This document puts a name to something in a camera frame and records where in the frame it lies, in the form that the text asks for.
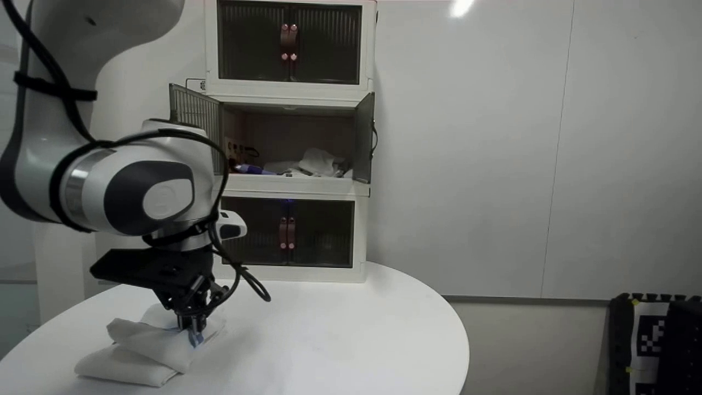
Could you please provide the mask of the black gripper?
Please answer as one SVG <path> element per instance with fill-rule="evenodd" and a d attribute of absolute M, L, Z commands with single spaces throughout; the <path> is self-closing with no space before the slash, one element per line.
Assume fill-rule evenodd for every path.
<path fill-rule="evenodd" d="M 176 313 L 176 325 L 187 328 L 190 346 L 201 341 L 213 312 L 227 295 L 227 287 L 218 285 L 208 268 L 160 268 L 154 271 L 152 290 L 160 305 Z"/>

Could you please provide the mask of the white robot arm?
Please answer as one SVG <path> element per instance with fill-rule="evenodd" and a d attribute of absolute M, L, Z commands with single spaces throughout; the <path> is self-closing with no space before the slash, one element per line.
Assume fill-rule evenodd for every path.
<path fill-rule="evenodd" d="M 184 1 L 2 0 L 19 34 L 2 201 L 31 221 L 143 239 L 132 275 L 108 260 L 93 269 L 154 290 L 182 328 L 201 333 L 229 291 L 213 280 L 208 266 L 189 278 L 166 278 L 160 268 L 218 245 L 224 149 L 198 125 L 169 118 L 148 118 L 121 138 L 89 129 L 102 68 L 166 34 Z"/>

